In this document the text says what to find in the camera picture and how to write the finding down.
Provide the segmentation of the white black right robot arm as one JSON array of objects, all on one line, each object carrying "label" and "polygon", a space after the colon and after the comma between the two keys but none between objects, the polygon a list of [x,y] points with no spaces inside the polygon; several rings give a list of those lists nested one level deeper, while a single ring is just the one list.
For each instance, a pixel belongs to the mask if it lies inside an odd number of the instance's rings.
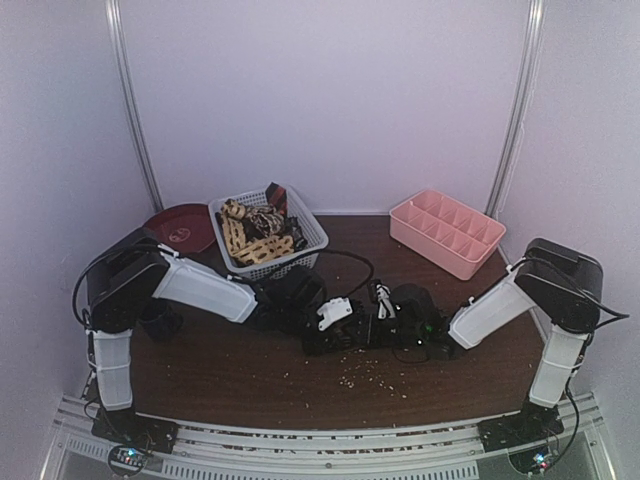
[{"label": "white black right robot arm", "polygon": [[522,314],[544,312],[552,327],[526,397],[530,405],[512,423],[517,438],[530,442],[550,426],[549,410],[561,399],[595,332],[603,280],[603,267],[595,258],[536,238],[498,281],[450,317],[439,311],[428,290],[415,284],[393,290],[374,287],[379,310],[371,342],[416,346],[430,358],[449,360],[476,348]]}]

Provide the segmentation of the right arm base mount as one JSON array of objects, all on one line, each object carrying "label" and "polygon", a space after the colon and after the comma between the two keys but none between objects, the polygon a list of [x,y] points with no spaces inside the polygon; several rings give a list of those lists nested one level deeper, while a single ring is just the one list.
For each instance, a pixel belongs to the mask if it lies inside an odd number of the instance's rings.
[{"label": "right arm base mount", "polygon": [[525,400],[520,411],[514,414],[483,420],[478,433],[486,453],[508,450],[508,460],[519,473],[535,475],[544,473],[554,460],[554,450],[549,440],[564,432],[557,406],[543,407]]}]

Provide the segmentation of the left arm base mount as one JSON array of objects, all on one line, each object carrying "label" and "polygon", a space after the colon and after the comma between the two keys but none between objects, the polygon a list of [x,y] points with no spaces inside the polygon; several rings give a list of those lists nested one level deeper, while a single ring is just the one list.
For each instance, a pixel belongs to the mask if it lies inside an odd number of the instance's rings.
[{"label": "left arm base mount", "polygon": [[133,407],[108,411],[100,406],[92,419],[91,434],[112,443],[107,466],[122,477],[141,473],[155,453],[170,454],[178,436],[176,422],[142,416]]}]

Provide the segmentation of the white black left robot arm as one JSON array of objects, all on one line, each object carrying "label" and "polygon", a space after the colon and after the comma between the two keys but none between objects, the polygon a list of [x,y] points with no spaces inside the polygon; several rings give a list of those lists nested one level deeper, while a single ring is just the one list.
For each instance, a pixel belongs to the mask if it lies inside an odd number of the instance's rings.
[{"label": "white black left robot arm", "polygon": [[142,419],[131,412],[133,331],[144,325],[152,337],[172,336],[174,303],[234,324],[287,332],[318,348],[350,347],[345,329],[363,317],[351,294],[329,297],[323,279],[295,259],[258,279],[223,276],[147,229],[131,232],[85,267],[71,297],[73,315],[89,337],[98,401],[108,411],[104,425],[123,444],[144,433]]}]

